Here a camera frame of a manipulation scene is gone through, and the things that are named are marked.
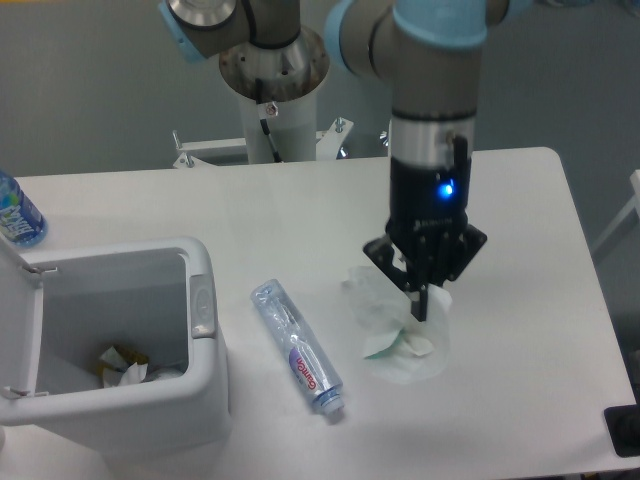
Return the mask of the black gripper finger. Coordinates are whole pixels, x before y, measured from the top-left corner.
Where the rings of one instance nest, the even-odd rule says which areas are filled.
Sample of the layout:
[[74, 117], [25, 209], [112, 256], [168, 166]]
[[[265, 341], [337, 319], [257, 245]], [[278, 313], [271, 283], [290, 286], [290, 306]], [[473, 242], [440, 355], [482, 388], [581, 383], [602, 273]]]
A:
[[487, 239], [487, 235], [473, 225], [467, 225], [459, 232], [440, 233], [427, 256], [427, 282], [442, 287], [446, 281], [456, 281]]
[[411, 302], [411, 314], [417, 321], [427, 320], [428, 287], [412, 280], [408, 270], [401, 270], [394, 264], [395, 249], [388, 235], [373, 239], [363, 246], [369, 260], [402, 292]]

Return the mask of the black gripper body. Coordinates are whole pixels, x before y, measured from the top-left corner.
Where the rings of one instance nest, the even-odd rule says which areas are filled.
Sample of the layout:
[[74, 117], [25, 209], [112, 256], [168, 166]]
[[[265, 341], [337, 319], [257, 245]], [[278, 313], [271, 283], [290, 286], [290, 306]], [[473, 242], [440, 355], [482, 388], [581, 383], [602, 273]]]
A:
[[405, 255], [416, 253], [421, 233], [434, 235], [466, 221], [471, 160], [451, 168], [390, 163], [390, 219], [386, 232]]

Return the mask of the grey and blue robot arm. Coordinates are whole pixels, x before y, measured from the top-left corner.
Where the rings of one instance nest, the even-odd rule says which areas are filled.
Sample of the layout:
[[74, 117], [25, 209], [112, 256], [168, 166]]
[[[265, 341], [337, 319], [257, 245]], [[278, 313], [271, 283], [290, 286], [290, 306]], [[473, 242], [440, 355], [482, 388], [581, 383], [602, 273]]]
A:
[[253, 163], [316, 155], [314, 95], [331, 66], [392, 91], [390, 217], [367, 257], [427, 317], [430, 286], [486, 242], [466, 214], [483, 45], [523, 1], [341, 1], [316, 33], [297, 1], [163, 1], [182, 55], [217, 58], [244, 109]]

